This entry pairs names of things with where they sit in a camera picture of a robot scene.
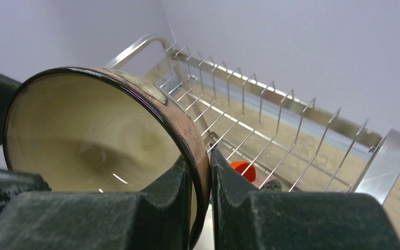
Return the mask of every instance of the orange cup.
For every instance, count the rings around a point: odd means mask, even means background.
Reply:
[[[242,174],[243,171],[251,164],[249,161],[240,160],[231,163],[231,167],[235,169],[239,174]],[[255,172],[254,165],[250,166],[249,169],[244,173],[243,177],[249,182],[255,181],[257,174]]]

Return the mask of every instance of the orange object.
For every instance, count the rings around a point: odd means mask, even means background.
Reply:
[[[251,164],[249,161],[240,160],[231,163],[231,167],[235,169],[239,174],[242,174],[243,171]],[[257,174],[255,172],[254,165],[250,166],[249,169],[244,173],[243,177],[249,182],[255,181]]]

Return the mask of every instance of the beige bowl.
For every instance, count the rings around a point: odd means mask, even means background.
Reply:
[[[190,241],[206,214],[203,140],[176,102],[118,70],[56,68],[17,90],[5,116],[9,169],[39,173],[53,191],[140,191],[183,155],[193,182]]]

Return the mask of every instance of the wall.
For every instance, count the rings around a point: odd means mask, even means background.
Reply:
[[[400,130],[400,1],[162,0],[181,46],[386,134]]]
[[[0,1],[0,73],[24,81],[48,68],[103,66],[150,33],[172,41],[159,0]],[[151,47],[127,71],[144,73],[162,52]]]

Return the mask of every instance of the wire rack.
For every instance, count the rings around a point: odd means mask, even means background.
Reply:
[[[105,67],[119,69],[153,42],[166,57],[143,78],[174,97],[193,119],[208,152],[218,147],[229,162],[255,167],[261,188],[279,180],[283,191],[364,192],[383,203],[400,174],[400,132],[385,138],[295,97],[255,74],[228,69],[177,44],[145,36]]]

